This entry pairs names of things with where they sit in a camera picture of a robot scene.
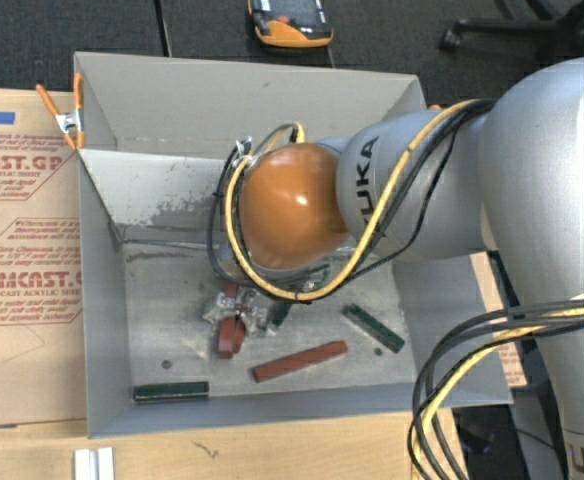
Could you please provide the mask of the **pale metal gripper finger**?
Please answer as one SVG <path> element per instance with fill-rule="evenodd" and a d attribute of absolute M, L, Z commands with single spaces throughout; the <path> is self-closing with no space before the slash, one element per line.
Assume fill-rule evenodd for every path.
<path fill-rule="evenodd" d="M 271 306 L 245 306 L 240 320 L 250 337 L 274 336 L 277 328 L 273 324 L 274 309 Z"/>
<path fill-rule="evenodd" d="M 209 299 L 202 310 L 202 318 L 212 325 L 233 316 L 234 298 L 226 296 L 224 292 L 218 292 Z"/>

